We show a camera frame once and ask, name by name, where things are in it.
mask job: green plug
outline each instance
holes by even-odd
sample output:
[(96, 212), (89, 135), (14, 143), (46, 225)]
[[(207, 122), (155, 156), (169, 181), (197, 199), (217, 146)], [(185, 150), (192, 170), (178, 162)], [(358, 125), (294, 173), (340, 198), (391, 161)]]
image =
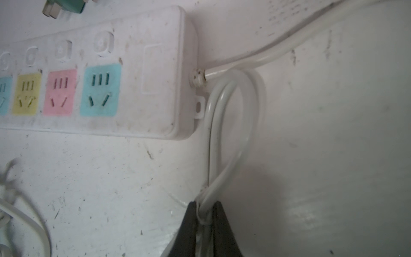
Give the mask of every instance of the green plug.
[(80, 14), (87, 2), (88, 0), (47, 0), (43, 8), (43, 14), (54, 19), (57, 18), (61, 9)]

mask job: white plastic casing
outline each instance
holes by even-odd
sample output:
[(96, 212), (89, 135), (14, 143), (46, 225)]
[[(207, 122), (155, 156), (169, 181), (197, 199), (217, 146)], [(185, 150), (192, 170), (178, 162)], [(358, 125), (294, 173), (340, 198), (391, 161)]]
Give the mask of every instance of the white plastic casing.
[[(0, 64), (0, 78), (13, 79), (7, 114), (0, 115), (0, 128), (187, 138), (193, 133), (196, 116), (195, 89), (188, 77), (197, 66), (197, 51), (194, 26), (177, 6), (0, 46), (0, 56), (5, 59)], [(114, 63), (121, 64), (115, 115), (82, 116), (85, 69)], [(71, 115), (44, 115), (49, 72), (69, 69), (77, 70)], [(17, 77), (36, 72), (42, 73), (42, 79), (35, 115), (14, 115)]]

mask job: white wall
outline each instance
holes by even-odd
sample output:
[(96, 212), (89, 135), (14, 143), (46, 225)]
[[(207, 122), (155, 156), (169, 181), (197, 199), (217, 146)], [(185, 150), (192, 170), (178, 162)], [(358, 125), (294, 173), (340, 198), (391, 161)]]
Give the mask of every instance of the white wall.
[[(43, 1), (3, 0), (0, 44), (179, 4), (207, 68), (330, 2), (100, 0), (53, 20)], [(257, 69), (259, 137), (221, 197), (246, 256), (411, 255), (410, 25), (411, 2), (384, 2)], [(225, 116), (223, 160), (236, 145), (239, 99)], [(54, 257), (159, 256), (199, 191), (201, 134), (201, 125), (178, 142), (2, 130), (0, 166), (19, 158), (10, 178), (47, 220)], [(21, 226), (15, 235), (23, 256), (37, 254)]]

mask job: socket holes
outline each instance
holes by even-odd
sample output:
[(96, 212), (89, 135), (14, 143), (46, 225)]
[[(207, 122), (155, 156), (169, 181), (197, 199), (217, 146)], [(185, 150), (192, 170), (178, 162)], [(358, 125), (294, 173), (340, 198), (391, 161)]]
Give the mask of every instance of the socket holes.
[(31, 103), (33, 102), (33, 98), (32, 97), (30, 97), (30, 101), (28, 102), (28, 106), (27, 106), (27, 108), (29, 108), (30, 107), (30, 105), (31, 105)]
[[(36, 99), (36, 98), (35, 97), (30, 97), (30, 101), (27, 104), (27, 108), (30, 107), (30, 105), (33, 103), (34, 99)], [(21, 101), (21, 98), (19, 98), (18, 101), (20, 102), (20, 107), (23, 107), (23, 102)]]
[(66, 101), (67, 101), (67, 97), (64, 99), (63, 103), (61, 104), (61, 107), (64, 106), (64, 104), (66, 103)]
[[(109, 84), (109, 79), (110, 79), (110, 73), (107, 72), (106, 73), (106, 82), (105, 82), (106, 85)], [(102, 84), (103, 84), (103, 74), (100, 73), (97, 85), (101, 86)], [(93, 74), (93, 79), (91, 80), (91, 85), (92, 86), (96, 85), (96, 74)]]
[[(64, 88), (67, 88), (68, 82), (69, 82), (69, 78), (66, 77), (65, 83), (64, 83)], [(59, 82), (58, 88), (61, 88), (62, 85), (63, 85), (63, 78), (60, 78), (60, 82)], [(56, 89), (56, 88), (57, 88), (57, 79), (54, 79), (54, 89)]]
[(93, 106), (93, 105), (94, 105), (93, 99), (91, 98), (91, 96), (88, 97), (88, 101), (90, 102), (90, 106)]
[(23, 85), (21, 87), (21, 91), (24, 91), (24, 87), (27, 86), (25, 88), (26, 91), (28, 91), (30, 89), (30, 91), (33, 91), (33, 87), (34, 87), (34, 80), (31, 81), (31, 87), (30, 87), (30, 81), (23, 81)]
[(0, 116), (6, 115), (9, 110), (9, 97), (11, 89), (13, 88), (13, 78), (12, 77), (1, 77), (0, 78)]
[(109, 99), (109, 97), (110, 97), (109, 95), (106, 95), (106, 97), (104, 98), (104, 101), (102, 103), (102, 106), (106, 105), (107, 100)]

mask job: yellow socket panel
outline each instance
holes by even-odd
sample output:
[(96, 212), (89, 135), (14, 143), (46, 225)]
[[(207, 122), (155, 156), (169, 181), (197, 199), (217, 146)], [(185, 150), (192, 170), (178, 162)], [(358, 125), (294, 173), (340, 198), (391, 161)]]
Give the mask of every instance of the yellow socket panel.
[(39, 103), (41, 82), (41, 73), (31, 73), (17, 77), (12, 114), (36, 114), (37, 105)]

